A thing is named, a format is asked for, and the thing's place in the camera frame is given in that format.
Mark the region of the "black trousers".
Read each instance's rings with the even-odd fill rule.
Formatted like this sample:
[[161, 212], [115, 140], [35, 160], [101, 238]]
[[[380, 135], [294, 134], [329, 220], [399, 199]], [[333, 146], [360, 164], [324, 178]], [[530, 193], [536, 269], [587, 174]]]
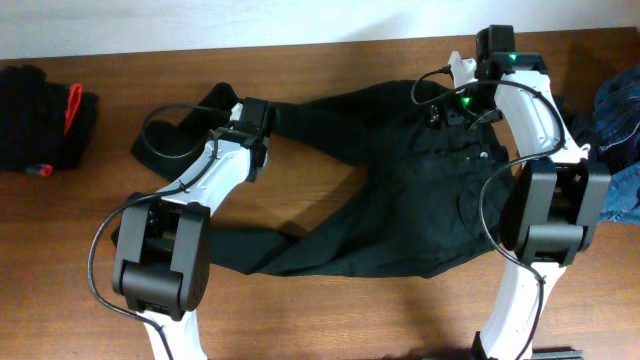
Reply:
[[360, 191], [306, 235], [214, 228], [209, 260], [246, 275], [430, 278], [492, 250], [512, 175], [489, 125], [430, 125], [415, 98], [435, 82], [379, 83], [302, 104], [270, 106], [276, 134], [355, 167]]

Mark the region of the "black clothes stack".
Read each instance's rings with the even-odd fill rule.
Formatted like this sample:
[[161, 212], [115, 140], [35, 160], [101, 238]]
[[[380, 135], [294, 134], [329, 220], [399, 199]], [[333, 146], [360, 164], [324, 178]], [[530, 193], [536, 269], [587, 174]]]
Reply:
[[79, 166], [99, 97], [32, 65], [1, 70], [1, 169], [48, 177]]

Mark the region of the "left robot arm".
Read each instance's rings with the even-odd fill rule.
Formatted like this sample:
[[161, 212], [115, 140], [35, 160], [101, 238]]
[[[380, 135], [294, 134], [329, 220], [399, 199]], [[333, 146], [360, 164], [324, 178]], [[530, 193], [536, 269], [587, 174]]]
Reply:
[[210, 219], [268, 159], [270, 104], [247, 97], [179, 155], [188, 167], [121, 211], [112, 288], [146, 327], [157, 359], [202, 359], [196, 309], [209, 279]]

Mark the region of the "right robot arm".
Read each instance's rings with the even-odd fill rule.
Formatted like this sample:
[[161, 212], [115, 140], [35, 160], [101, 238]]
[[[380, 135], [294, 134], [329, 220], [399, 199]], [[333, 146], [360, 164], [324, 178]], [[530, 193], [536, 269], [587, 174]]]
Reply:
[[611, 181], [607, 166], [578, 145], [551, 92], [538, 53], [519, 52], [510, 25], [490, 25], [476, 35], [476, 56], [453, 52], [442, 73], [454, 87], [423, 102], [430, 122], [481, 124], [506, 119], [519, 156], [494, 178], [520, 166], [500, 216], [492, 246], [506, 266], [495, 305], [475, 334], [468, 359], [581, 359], [572, 348], [534, 350], [533, 338], [549, 295], [592, 243]]

